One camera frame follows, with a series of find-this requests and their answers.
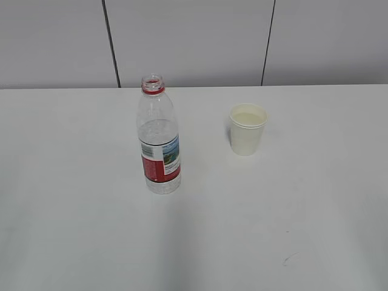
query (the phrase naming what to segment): red label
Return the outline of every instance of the red label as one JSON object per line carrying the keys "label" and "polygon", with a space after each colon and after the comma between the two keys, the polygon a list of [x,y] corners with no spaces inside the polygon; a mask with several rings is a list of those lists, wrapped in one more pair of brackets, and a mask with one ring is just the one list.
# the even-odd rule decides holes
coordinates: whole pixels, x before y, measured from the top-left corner
{"label": "red label", "polygon": [[181,166],[178,166],[178,168],[174,172],[165,175],[163,161],[151,161],[149,159],[146,159],[145,157],[142,157],[142,159],[144,174],[151,181],[167,182],[176,178],[181,172]]}
{"label": "red label", "polygon": [[163,145],[141,143],[145,176],[153,182],[168,182],[181,171],[179,160],[179,138]]}

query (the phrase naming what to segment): bottle bottom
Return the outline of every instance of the bottle bottom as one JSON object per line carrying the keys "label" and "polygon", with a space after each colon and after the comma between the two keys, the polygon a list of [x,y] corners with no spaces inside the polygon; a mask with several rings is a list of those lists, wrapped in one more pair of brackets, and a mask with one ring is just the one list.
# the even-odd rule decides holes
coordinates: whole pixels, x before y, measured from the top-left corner
{"label": "bottle bottom", "polygon": [[155,194],[169,194],[176,190],[181,184],[181,174],[179,173],[174,179],[168,182],[155,183],[147,178],[145,178],[145,183],[147,187]]}

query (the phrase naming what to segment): white wall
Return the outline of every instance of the white wall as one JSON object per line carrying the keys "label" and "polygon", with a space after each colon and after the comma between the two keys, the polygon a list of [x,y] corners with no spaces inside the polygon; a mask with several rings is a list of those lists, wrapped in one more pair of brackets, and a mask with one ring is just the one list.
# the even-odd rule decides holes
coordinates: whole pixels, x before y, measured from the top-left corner
{"label": "white wall", "polygon": [[[274,0],[106,0],[123,87],[260,85]],[[388,1],[277,0],[264,85],[388,83]],[[2,0],[0,88],[117,87],[100,0]]]}
{"label": "white wall", "polygon": [[2,0],[0,88],[116,87],[96,0]]}
{"label": "white wall", "polygon": [[106,0],[123,87],[259,85],[273,0]]}
{"label": "white wall", "polygon": [[387,0],[277,0],[264,85],[388,83]]}

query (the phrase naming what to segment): white table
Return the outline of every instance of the white table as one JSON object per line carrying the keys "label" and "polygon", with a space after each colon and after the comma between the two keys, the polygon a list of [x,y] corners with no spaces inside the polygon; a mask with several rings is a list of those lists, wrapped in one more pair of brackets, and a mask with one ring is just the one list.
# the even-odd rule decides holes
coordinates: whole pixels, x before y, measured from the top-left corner
{"label": "white table", "polygon": [[[387,290],[387,92],[168,89],[182,184],[160,196],[138,89],[0,91],[0,290]],[[248,158],[239,102],[270,115]]]}

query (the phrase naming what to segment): paper cup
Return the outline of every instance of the paper cup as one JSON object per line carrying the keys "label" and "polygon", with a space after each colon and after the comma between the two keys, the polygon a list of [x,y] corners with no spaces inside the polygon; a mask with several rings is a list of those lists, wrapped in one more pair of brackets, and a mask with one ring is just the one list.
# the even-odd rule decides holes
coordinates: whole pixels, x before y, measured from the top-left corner
{"label": "paper cup", "polygon": [[230,144],[240,156],[250,156],[258,148],[268,120],[264,108],[254,104],[239,104],[230,111]]}

